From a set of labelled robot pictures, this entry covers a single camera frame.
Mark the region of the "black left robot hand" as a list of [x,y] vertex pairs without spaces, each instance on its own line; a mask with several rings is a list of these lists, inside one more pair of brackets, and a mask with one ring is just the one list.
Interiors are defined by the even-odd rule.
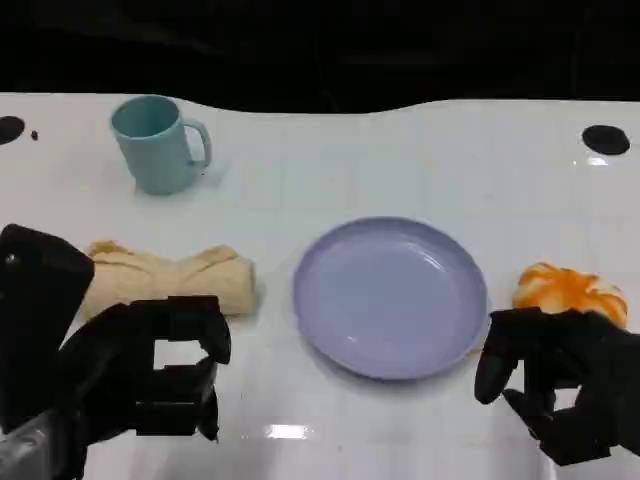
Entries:
[[[194,364],[154,365],[155,344],[197,342]],[[218,438],[215,377],[231,359],[217,297],[173,296],[117,304],[77,330],[59,352],[65,405],[88,444],[133,430],[140,436]]]

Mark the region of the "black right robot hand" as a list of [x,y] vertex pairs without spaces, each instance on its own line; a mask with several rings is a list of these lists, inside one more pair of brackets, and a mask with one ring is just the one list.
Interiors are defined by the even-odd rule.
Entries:
[[494,311],[474,395],[503,397],[559,466],[639,452],[639,337],[595,311]]

